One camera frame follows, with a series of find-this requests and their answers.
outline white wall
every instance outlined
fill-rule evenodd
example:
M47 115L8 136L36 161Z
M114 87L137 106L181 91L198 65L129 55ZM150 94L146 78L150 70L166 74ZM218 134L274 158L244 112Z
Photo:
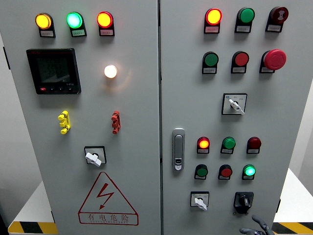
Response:
M42 179L1 35L0 110L0 214L8 226Z

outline yellow black hazard stripe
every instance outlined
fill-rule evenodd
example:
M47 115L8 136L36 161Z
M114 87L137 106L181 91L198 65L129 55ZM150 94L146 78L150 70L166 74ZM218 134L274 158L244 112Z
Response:
M313 234L313 223L273 223L272 230L275 234Z
M14 221L8 228L8 232L11 234L59 234L53 222Z

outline warning sign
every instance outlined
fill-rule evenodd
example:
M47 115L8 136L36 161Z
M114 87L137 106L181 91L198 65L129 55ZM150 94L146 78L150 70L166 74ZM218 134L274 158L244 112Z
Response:
M101 172L78 211L81 224L139 224L139 216L113 180Z

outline glowing light bulb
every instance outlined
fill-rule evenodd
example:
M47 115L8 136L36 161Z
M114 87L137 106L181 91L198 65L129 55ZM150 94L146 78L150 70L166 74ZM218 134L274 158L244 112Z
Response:
M117 75L117 68L114 65L108 65L104 68L104 75L108 78L114 78Z

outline red push button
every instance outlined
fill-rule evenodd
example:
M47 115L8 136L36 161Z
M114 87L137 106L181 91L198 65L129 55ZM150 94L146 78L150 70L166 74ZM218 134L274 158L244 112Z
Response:
M222 170L222 173L221 173L221 175L223 176L223 177L229 177L229 176L231 176L232 175L232 173L233 173L233 171L231 170L231 169L224 169L224 170Z
M248 140L249 149L259 149L261 147L261 140L257 137L251 137Z
M244 66L248 63L248 61L249 61L249 56L245 52L240 52L235 57L235 63L238 66Z
M269 70L278 70L281 69L287 60L286 54L280 49L274 49L269 51L264 56L264 65Z
M285 22L288 18L288 15L288 9L280 6L273 8L269 13L269 17L276 24L282 24Z

